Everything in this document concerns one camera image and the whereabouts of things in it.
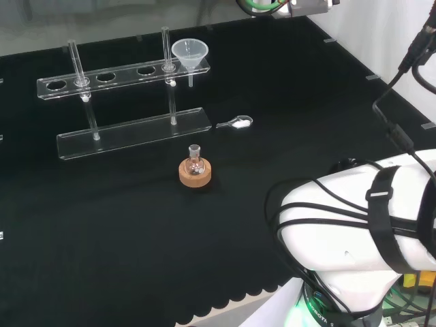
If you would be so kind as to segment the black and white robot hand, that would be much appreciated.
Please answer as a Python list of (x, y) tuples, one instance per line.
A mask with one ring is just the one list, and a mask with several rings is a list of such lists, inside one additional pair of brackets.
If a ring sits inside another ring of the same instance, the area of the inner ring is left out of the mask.
[(245, 1), (245, 3), (254, 12), (272, 14), (277, 17), (299, 17), (327, 13), (341, 2), (339, 0), (292, 0)]

